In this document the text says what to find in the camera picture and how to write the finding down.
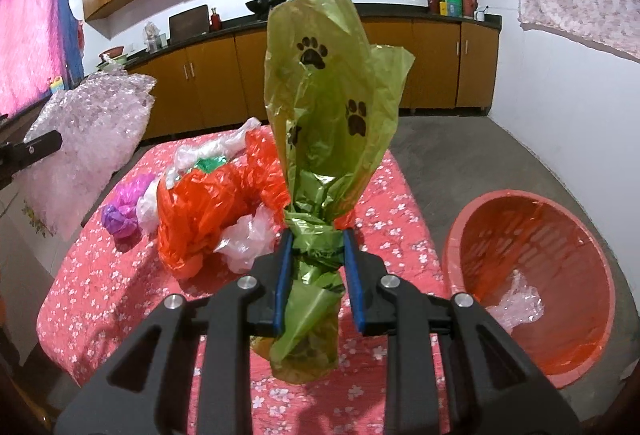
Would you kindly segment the clear white plastic bag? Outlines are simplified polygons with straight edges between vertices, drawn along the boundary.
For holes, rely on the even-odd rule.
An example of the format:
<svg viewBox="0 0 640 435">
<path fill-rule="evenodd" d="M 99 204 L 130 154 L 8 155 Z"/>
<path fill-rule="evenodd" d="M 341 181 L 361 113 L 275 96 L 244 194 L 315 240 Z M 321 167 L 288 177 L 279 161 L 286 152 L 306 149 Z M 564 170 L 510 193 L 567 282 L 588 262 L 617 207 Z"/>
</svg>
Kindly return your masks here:
<svg viewBox="0 0 640 435">
<path fill-rule="evenodd" d="M 215 253 L 232 273 L 248 273 L 258 257 L 272 252 L 276 240 L 273 212 L 259 204 L 254 214 L 241 216 L 222 231 Z"/>
</svg>

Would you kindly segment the clear plastic in basket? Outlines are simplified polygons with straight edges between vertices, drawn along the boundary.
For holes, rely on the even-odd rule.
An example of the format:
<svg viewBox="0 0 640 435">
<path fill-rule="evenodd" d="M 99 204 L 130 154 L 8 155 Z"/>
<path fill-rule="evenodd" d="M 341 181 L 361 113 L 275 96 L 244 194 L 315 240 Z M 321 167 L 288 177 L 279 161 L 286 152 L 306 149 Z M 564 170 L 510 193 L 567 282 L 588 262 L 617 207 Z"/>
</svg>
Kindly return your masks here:
<svg viewBox="0 0 640 435">
<path fill-rule="evenodd" d="M 544 316 L 544 302 L 537 288 L 529 285 L 526 277 L 514 269 L 509 290 L 497 305 L 487 306 L 486 311 L 511 334 L 516 327 L 541 319 Z"/>
</svg>

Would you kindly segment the orange plastic bag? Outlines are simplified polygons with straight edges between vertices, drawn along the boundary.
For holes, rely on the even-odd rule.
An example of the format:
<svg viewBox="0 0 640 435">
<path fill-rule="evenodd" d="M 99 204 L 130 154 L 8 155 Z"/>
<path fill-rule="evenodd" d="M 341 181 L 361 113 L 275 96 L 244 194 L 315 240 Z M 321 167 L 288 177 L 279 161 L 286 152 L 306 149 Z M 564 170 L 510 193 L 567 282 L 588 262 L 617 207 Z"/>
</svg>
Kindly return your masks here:
<svg viewBox="0 0 640 435">
<path fill-rule="evenodd" d="M 343 265 L 340 231 L 355 224 L 352 209 L 371 178 L 371 166 L 356 160 L 355 172 L 337 178 L 298 170 L 290 192 L 270 127 L 248 132 L 245 150 L 232 161 L 210 173 L 194 169 L 171 189 L 158 185 L 160 260 L 177 279 L 195 276 L 222 231 L 263 204 L 277 225 L 294 231 L 300 279 L 311 283 L 319 273 L 335 273 Z"/>
</svg>

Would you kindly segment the purple plastic bag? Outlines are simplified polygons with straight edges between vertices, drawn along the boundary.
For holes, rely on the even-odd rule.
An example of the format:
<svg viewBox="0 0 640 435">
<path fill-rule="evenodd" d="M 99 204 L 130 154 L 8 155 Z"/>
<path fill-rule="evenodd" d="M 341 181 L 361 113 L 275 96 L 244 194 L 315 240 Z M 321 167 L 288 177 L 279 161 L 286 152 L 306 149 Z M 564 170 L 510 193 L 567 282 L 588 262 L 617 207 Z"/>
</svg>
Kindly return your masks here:
<svg viewBox="0 0 640 435">
<path fill-rule="evenodd" d="M 101 210 L 101 224 L 116 240 L 131 237 L 138 229 L 137 204 L 155 176 L 145 173 L 115 187 L 114 197 Z"/>
</svg>

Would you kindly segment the white and green plastic bag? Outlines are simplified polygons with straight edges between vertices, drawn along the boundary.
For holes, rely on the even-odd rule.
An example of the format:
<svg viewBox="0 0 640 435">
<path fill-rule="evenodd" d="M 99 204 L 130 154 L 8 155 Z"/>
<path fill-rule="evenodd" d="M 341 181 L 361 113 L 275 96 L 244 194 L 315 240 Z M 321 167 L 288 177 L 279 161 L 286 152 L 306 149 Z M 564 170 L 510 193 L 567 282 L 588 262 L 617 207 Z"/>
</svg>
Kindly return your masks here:
<svg viewBox="0 0 640 435">
<path fill-rule="evenodd" d="M 200 146 L 179 146 L 169 168 L 152 179 L 137 201 L 137 220 L 143 233 L 153 235 L 160 224 L 156 196 L 160 181 L 164 181 L 167 188 L 171 189 L 194 169 L 201 169 L 205 173 L 213 172 L 243 152 L 246 148 L 246 134 L 261 126 L 262 123 L 257 118 L 249 118 L 239 129 L 207 140 Z"/>
</svg>

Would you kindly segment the green paw print plastic bag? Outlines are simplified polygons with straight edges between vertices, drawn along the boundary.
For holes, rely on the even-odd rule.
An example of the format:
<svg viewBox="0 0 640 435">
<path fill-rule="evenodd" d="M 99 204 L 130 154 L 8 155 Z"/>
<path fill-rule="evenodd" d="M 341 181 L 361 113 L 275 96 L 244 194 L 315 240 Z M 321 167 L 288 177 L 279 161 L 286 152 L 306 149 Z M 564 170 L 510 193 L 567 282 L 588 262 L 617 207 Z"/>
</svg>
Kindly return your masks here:
<svg viewBox="0 0 640 435">
<path fill-rule="evenodd" d="M 290 203 L 293 281 L 269 346 L 273 377 L 305 384 L 338 365 L 344 233 L 397 130 L 413 54 L 370 43 L 352 0 L 292 0 L 267 25 L 265 104 Z"/>
</svg>

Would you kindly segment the pink sequin cloth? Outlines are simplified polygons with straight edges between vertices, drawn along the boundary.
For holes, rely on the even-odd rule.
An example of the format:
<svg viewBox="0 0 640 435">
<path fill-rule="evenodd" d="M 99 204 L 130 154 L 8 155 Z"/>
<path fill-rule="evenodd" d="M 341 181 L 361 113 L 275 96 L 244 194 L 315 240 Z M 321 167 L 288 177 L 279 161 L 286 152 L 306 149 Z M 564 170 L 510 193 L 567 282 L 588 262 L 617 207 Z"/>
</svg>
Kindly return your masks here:
<svg viewBox="0 0 640 435">
<path fill-rule="evenodd" d="M 16 184 L 50 233 L 70 239 L 129 161 L 149 124 L 155 84 L 147 74 L 97 71 L 43 106 L 25 140 L 55 131 L 61 148 L 18 173 Z"/>
</svg>

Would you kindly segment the pink blue hanging cloth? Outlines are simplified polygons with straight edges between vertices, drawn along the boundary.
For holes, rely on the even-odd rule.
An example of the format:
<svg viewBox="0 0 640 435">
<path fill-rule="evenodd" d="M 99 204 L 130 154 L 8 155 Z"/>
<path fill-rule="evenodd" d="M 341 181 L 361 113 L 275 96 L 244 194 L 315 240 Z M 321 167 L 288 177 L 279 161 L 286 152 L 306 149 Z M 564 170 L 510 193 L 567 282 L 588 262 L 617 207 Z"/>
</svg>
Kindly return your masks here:
<svg viewBox="0 0 640 435">
<path fill-rule="evenodd" d="M 1 113 L 13 118 L 85 77 L 70 0 L 1 0 Z"/>
</svg>

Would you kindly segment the red plastic basket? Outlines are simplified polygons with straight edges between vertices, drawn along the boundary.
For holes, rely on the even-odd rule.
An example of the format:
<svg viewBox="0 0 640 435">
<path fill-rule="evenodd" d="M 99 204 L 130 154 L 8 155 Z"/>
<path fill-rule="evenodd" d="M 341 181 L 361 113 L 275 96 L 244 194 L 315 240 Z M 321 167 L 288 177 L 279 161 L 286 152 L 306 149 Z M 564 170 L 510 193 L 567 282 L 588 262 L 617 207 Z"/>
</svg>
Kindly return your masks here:
<svg viewBox="0 0 640 435">
<path fill-rule="evenodd" d="M 604 353 L 615 315 L 615 285 L 593 234 L 561 204 L 524 190 L 487 192 L 454 220 L 442 249 L 450 293 L 497 305 L 518 269 L 544 302 L 544 316 L 511 333 L 559 389 Z"/>
</svg>

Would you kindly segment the stacked bowls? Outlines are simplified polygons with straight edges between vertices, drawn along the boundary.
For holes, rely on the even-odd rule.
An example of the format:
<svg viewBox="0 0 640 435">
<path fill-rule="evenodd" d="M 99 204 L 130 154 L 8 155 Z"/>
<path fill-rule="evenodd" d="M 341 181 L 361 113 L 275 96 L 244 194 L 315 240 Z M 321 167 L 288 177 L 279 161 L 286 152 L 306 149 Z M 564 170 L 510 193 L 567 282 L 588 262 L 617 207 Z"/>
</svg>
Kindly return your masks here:
<svg viewBox="0 0 640 435">
<path fill-rule="evenodd" d="M 113 72 L 125 68 L 127 62 L 127 54 L 124 52 L 123 46 L 112 47 L 104 51 L 100 55 L 101 61 L 96 67 L 99 71 Z"/>
</svg>

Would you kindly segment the glass jar with bag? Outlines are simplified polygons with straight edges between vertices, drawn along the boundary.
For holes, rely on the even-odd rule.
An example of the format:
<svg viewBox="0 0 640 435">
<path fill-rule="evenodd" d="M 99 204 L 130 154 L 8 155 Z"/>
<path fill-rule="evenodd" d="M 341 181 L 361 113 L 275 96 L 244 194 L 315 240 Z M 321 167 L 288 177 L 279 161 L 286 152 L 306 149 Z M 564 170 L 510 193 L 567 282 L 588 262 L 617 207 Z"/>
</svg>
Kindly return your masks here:
<svg viewBox="0 0 640 435">
<path fill-rule="evenodd" d="M 149 53 L 156 53 L 167 46 L 166 34 L 160 32 L 160 29 L 148 21 L 143 28 L 143 39 L 145 49 Z"/>
</svg>

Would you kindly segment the dark cutting board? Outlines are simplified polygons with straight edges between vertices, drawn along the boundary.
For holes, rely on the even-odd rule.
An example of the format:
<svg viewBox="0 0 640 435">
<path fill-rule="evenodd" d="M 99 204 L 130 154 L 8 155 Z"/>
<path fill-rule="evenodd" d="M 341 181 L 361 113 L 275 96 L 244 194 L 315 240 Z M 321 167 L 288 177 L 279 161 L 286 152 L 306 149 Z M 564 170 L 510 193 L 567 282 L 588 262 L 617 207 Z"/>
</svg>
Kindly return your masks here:
<svg viewBox="0 0 640 435">
<path fill-rule="evenodd" d="M 168 19 L 171 44 L 178 44 L 209 32 L 208 6 L 200 5 Z"/>
</svg>

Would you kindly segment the red sauce bottle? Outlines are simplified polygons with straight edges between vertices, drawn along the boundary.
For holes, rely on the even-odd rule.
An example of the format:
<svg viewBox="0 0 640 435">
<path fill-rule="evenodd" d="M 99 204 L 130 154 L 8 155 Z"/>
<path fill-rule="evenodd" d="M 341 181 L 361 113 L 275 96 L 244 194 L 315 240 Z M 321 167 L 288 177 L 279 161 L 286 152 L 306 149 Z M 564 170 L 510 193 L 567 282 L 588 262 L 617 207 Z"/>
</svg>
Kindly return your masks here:
<svg viewBox="0 0 640 435">
<path fill-rule="evenodd" d="M 210 30 L 219 31 L 221 29 L 220 15 L 216 12 L 214 8 L 212 9 L 212 13 L 210 14 L 210 17 L 209 17 L 209 23 L 210 23 Z"/>
</svg>

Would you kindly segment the black wok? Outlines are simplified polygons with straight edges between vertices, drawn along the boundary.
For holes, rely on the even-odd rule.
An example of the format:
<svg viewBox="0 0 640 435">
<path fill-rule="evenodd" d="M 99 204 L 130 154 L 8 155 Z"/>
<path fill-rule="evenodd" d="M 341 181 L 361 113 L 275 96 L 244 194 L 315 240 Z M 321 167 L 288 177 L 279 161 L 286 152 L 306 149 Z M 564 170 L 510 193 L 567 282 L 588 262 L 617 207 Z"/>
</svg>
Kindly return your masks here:
<svg viewBox="0 0 640 435">
<path fill-rule="evenodd" d="M 287 0 L 250 0 L 245 3 L 245 6 L 258 20 L 266 20 L 270 10 L 286 1 Z"/>
</svg>

